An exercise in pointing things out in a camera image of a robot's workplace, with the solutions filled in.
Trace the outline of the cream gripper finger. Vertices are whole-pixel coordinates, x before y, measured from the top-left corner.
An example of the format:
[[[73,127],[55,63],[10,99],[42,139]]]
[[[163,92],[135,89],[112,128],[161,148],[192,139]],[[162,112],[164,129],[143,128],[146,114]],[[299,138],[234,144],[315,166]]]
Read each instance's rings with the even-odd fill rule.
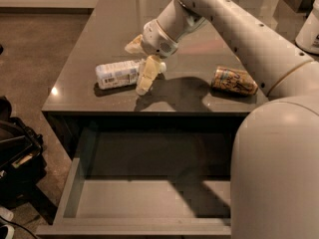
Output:
[[[151,88],[154,80],[160,73],[161,58],[156,55],[150,55],[142,60],[139,67],[139,77],[136,86],[136,92],[143,96]]]
[[[142,34],[137,35],[133,40],[126,44],[125,50],[130,54],[142,54],[144,52],[141,45],[142,37]]]

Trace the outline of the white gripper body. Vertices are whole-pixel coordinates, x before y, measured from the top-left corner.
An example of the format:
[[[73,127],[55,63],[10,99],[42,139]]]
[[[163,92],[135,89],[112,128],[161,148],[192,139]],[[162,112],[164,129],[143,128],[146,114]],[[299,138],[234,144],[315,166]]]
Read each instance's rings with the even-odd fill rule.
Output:
[[[167,58],[176,52],[178,43],[163,31],[156,19],[153,19],[144,25],[141,46],[148,55]]]

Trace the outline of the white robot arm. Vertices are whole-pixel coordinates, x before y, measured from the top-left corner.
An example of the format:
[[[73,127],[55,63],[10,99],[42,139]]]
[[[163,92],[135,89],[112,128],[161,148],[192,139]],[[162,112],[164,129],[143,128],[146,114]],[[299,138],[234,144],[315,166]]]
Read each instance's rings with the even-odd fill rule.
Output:
[[[232,239],[319,239],[319,63],[232,0],[172,0],[126,49],[171,56],[208,21],[266,96],[230,171]]]

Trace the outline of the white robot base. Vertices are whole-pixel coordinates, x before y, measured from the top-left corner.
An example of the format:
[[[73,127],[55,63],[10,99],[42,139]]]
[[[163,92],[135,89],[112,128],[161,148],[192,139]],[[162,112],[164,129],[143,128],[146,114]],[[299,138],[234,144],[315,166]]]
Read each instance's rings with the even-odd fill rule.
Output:
[[[298,33],[295,42],[303,51],[319,54],[319,0],[315,0],[312,10]]]

